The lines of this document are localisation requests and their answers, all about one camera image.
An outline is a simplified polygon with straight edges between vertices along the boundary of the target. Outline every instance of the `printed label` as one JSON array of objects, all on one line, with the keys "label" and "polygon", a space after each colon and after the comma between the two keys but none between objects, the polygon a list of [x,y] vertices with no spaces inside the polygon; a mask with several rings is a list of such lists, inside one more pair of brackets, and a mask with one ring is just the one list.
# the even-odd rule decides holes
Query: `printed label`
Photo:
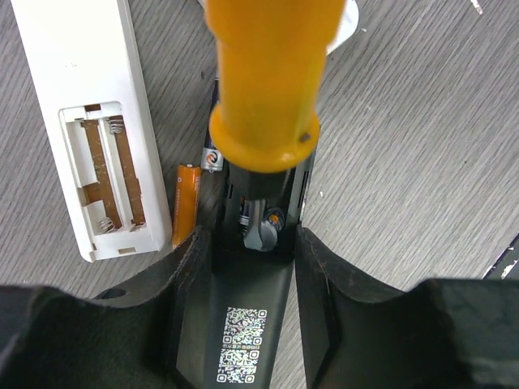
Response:
[{"label": "printed label", "polygon": [[218,383],[254,382],[266,322],[266,310],[227,308]]}]

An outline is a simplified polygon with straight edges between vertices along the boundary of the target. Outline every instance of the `aa battery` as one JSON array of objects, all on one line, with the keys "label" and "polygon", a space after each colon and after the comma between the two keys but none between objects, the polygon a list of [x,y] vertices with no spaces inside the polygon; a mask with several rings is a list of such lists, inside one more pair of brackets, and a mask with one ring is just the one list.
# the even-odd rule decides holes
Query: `aa battery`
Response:
[{"label": "aa battery", "polygon": [[180,245],[196,226],[201,168],[179,165],[173,220],[173,248]]},{"label": "aa battery", "polygon": [[249,228],[249,207],[250,203],[248,200],[245,200],[245,197],[242,196],[242,204],[240,206],[240,217],[238,222],[240,224],[240,233],[245,235],[247,233],[247,229]]},{"label": "aa battery", "polygon": [[264,219],[272,224],[277,232],[280,232],[285,227],[285,215],[278,207],[269,208],[265,212]]},{"label": "aa battery", "polygon": [[[219,79],[214,80],[214,89],[212,90],[211,112],[218,102],[218,83]],[[224,168],[224,158],[217,150],[209,134],[209,126],[205,134],[204,150],[202,151],[202,161],[200,167],[209,172],[220,172]]]},{"label": "aa battery", "polygon": [[[240,207],[239,225],[240,233],[245,235],[249,227],[249,208],[250,202],[242,197],[242,205]],[[264,220],[268,221],[274,226],[277,232],[280,232],[285,227],[285,214],[279,207],[270,207],[265,211]]]}]

